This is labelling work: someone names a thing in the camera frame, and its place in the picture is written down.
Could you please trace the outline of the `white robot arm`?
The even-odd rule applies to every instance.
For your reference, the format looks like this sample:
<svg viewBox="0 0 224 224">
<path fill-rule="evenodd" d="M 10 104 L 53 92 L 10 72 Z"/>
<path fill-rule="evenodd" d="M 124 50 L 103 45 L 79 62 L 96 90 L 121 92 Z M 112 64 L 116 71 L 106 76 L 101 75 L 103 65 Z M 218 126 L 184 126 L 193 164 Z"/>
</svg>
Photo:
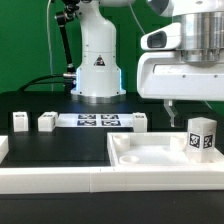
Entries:
<svg viewBox="0 0 224 224">
<path fill-rule="evenodd" d="M 131 61 L 138 94 L 164 101 L 170 119 L 175 100 L 224 101 L 224 0 L 146 0 L 172 22 L 138 34 L 127 19 L 114 26 L 102 7 L 130 7 L 136 0 L 62 0 L 57 13 L 71 96 L 88 103 L 123 98 L 117 60 Z"/>
</svg>

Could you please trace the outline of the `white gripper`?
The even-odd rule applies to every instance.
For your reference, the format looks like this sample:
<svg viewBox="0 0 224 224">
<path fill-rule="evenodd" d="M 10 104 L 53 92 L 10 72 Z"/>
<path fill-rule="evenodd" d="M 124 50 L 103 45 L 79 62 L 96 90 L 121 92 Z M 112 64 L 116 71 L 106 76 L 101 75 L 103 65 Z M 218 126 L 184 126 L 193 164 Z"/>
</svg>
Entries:
<svg viewBox="0 0 224 224">
<path fill-rule="evenodd" d="M 224 55 L 217 62 L 185 63 L 178 51 L 144 53 L 138 62 L 137 91 L 142 98 L 165 99 L 170 125 L 180 127 L 173 100 L 224 101 Z"/>
</svg>

